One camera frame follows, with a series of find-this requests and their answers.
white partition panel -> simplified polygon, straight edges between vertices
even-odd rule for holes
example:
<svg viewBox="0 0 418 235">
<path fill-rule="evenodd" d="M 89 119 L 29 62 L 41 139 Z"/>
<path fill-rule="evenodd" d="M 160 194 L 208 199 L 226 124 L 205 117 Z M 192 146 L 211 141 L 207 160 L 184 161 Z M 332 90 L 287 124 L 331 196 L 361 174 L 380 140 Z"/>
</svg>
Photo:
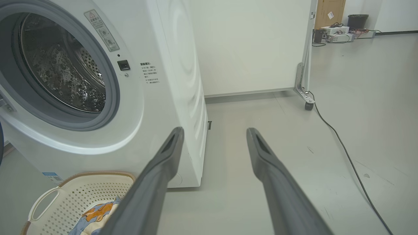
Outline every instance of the white partition panel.
<svg viewBox="0 0 418 235">
<path fill-rule="evenodd" d="M 293 87 L 310 6 L 311 0 L 190 0 L 205 96 Z"/>
</svg>

front-loading washing machine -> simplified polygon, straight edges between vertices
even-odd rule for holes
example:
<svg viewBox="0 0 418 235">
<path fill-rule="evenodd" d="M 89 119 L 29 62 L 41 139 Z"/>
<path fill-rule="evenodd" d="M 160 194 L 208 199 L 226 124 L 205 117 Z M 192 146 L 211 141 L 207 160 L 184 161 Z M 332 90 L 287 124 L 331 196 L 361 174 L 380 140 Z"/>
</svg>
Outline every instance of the front-loading washing machine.
<svg viewBox="0 0 418 235">
<path fill-rule="evenodd" d="M 187 2 L 0 0 L 0 32 L 1 123 L 44 175 L 139 175 L 182 126 L 169 187 L 200 186 L 208 120 Z"/>
</svg>

caster wheel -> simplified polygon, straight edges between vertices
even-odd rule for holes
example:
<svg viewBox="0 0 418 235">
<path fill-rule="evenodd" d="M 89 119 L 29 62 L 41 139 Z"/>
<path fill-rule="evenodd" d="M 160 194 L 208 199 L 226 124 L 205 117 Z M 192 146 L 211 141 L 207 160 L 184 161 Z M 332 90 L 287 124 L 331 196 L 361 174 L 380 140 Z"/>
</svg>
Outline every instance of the caster wheel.
<svg viewBox="0 0 418 235">
<path fill-rule="evenodd" d="M 314 108 L 314 104 L 308 102 L 305 103 L 305 110 L 311 111 Z"/>
</svg>

gray floor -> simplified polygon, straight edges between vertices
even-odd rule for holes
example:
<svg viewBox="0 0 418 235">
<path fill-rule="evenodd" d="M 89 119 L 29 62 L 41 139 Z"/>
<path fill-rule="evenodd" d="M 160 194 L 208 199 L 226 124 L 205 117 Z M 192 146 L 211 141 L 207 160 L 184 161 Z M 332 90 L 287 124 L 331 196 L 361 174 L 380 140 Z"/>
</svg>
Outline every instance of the gray floor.
<svg viewBox="0 0 418 235">
<path fill-rule="evenodd" d="M 311 91 L 344 141 L 373 203 L 394 234 L 418 225 L 418 34 L 313 48 Z M 171 189 L 158 233 L 273 234 L 245 130 L 257 128 L 337 235 L 385 234 L 331 130 L 293 92 L 207 100 L 204 175 Z M 0 231 L 18 234 L 33 202 L 53 185 L 17 151 L 0 167 Z"/>
</svg>

trash can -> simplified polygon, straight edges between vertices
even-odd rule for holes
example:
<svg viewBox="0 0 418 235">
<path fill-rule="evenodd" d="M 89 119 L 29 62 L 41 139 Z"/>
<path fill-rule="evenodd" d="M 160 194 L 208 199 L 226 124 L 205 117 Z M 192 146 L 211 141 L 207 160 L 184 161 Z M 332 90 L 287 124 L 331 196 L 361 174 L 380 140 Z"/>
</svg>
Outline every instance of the trash can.
<svg viewBox="0 0 418 235">
<path fill-rule="evenodd" d="M 347 26 L 350 28 L 364 28 L 366 24 L 366 20 L 369 15 L 348 15 L 348 24 Z"/>
</svg>

